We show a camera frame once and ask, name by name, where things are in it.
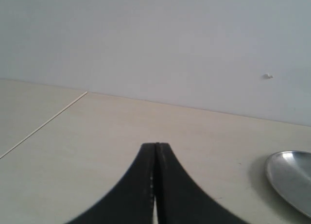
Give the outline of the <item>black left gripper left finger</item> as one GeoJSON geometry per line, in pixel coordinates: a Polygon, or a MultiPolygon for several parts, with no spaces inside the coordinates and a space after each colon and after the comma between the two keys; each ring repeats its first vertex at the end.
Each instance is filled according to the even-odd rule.
{"type": "Polygon", "coordinates": [[[70,224],[152,224],[155,143],[144,143],[118,183],[70,224]]]}

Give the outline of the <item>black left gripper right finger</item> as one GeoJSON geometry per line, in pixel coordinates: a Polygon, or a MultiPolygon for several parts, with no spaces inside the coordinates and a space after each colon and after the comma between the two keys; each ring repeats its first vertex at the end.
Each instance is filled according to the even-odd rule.
{"type": "Polygon", "coordinates": [[[167,143],[155,144],[155,197],[159,224],[245,224],[188,175],[167,143]]]}

